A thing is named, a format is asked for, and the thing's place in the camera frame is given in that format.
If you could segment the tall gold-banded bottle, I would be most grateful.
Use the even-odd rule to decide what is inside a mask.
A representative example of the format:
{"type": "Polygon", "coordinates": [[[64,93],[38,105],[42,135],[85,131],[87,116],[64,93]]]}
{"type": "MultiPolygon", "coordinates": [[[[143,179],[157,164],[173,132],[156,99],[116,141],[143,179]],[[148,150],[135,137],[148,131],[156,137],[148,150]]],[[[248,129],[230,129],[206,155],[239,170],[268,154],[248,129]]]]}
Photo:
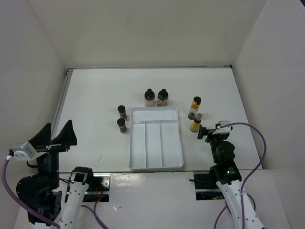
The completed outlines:
{"type": "Polygon", "coordinates": [[[194,97],[188,114],[188,118],[190,120],[193,120],[196,117],[200,104],[201,104],[201,98],[198,96],[194,97]]]}

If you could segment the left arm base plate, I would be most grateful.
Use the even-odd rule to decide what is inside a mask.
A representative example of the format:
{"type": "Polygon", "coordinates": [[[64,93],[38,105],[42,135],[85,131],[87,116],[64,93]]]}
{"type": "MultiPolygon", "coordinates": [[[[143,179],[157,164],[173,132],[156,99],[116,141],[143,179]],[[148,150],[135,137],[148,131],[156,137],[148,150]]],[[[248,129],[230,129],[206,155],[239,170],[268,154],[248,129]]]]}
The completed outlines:
{"type": "MultiPolygon", "coordinates": [[[[74,181],[77,177],[83,179],[85,173],[90,172],[88,168],[79,168],[76,167],[71,173],[69,178],[64,178],[60,176],[60,181],[64,182],[67,185],[64,202],[66,203],[69,195],[72,193],[70,191],[71,181],[74,181]]],[[[109,192],[110,192],[110,181],[111,173],[91,173],[93,177],[90,180],[89,187],[84,194],[83,202],[108,202],[109,201],[109,192]]]]}

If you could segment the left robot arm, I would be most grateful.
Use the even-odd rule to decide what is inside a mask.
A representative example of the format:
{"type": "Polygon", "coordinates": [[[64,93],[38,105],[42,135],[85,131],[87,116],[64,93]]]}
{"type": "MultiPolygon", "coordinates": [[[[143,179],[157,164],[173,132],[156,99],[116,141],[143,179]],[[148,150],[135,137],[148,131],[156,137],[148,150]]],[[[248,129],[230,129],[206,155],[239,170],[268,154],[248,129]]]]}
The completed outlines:
{"type": "Polygon", "coordinates": [[[80,213],[85,192],[95,185],[93,170],[75,167],[69,180],[69,194],[61,213],[59,154],[77,145],[72,120],[68,120],[60,133],[51,138],[51,124],[47,123],[32,139],[12,149],[19,161],[37,162],[37,173],[21,179],[16,192],[25,205],[29,222],[36,229],[39,224],[48,228],[73,229],[80,213]]]}

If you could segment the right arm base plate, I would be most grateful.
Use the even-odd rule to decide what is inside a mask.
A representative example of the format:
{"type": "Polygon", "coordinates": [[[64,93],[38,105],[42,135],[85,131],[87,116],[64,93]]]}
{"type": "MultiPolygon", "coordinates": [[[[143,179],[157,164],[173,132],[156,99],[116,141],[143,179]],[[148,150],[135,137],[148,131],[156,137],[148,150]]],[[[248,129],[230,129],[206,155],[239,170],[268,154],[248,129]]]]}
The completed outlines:
{"type": "Polygon", "coordinates": [[[194,184],[196,200],[220,200],[224,196],[208,171],[194,172],[189,181],[194,184]]]}

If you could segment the small dark spice jar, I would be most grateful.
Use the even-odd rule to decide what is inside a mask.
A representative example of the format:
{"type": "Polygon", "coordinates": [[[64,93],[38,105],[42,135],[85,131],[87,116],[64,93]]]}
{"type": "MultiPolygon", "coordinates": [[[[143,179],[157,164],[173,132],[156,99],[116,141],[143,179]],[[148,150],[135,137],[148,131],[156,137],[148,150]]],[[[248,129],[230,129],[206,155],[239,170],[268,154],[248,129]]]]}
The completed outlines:
{"type": "Polygon", "coordinates": [[[127,119],[127,114],[126,114],[125,106],[124,105],[120,105],[120,106],[118,106],[117,110],[119,112],[120,118],[126,120],[127,119]]]}
{"type": "Polygon", "coordinates": [[[125,133],[127,131],[125,120],[123,118],[119,118],[117,120],[117,125],[121,133],[125,133]]]}

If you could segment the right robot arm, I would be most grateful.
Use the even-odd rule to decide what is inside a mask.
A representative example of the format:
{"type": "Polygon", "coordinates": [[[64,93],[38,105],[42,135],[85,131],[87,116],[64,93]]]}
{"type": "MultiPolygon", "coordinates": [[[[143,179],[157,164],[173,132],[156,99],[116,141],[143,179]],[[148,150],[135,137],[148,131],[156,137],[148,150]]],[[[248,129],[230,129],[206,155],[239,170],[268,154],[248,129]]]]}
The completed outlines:
{"type": "Polygon", "coordinates": [[[227,121],[219,122],[215,129],[199,126],[197,138],[206,137],[205,142],[210,144],[215,163],[210,168],[209,183],[220,189],[236,229],[264,229],[244,188],[245,181],[234,162],[235,146],[227,141],[232,129],[233,125],[227,121]]]}

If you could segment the brown-filled jar black cap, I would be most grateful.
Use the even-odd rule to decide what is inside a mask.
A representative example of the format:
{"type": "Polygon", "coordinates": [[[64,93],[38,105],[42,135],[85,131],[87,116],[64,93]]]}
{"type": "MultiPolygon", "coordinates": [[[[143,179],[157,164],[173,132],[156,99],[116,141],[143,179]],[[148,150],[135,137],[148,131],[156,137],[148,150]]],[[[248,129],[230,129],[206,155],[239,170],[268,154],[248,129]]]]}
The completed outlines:
{"type": "Polygon", "coordinates": [[[157,106],[167,106],[169,94],[166,89],[162,89],[157,96],[157,106]]]}

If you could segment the small yellow-label bottle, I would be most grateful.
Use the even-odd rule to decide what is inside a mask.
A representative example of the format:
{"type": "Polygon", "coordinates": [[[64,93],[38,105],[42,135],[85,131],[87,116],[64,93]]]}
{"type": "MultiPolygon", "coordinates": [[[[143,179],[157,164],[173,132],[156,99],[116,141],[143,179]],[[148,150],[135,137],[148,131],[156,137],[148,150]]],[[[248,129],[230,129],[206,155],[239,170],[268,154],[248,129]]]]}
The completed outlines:
{"type": "Polygon", "coordinates": [[[190,130],[192,132],[198,132],[199,129],[200,129],[200,123],[201,123],[201,120],[202,120],[202,114],[201,113],[197,113],[191,126],[190,126],[190,130]]]}

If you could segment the white plastic organizer tray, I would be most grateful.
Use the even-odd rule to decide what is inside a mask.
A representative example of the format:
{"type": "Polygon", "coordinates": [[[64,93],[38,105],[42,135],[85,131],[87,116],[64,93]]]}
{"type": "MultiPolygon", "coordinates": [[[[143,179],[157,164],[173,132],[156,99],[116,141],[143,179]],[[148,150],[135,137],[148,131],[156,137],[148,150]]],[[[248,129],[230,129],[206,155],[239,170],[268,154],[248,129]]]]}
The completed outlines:
{"type": "Polygon", "coordinates": [[[132,172],[179,171],[184,166],[178,110],[134,107],[130,113],[132,172]]]}

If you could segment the white-filled jar black cap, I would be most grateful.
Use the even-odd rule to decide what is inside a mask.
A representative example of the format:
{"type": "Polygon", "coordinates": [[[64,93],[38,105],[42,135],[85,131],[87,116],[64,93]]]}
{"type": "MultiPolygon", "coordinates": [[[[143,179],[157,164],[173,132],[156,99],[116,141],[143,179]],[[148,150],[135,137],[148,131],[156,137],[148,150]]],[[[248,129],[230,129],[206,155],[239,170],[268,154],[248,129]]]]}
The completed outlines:
{"type": "Polygon", "coordinates": [[[148,88],[144,93],[144,106],[155,107],[155,93],[151,88],[148,88]]]}

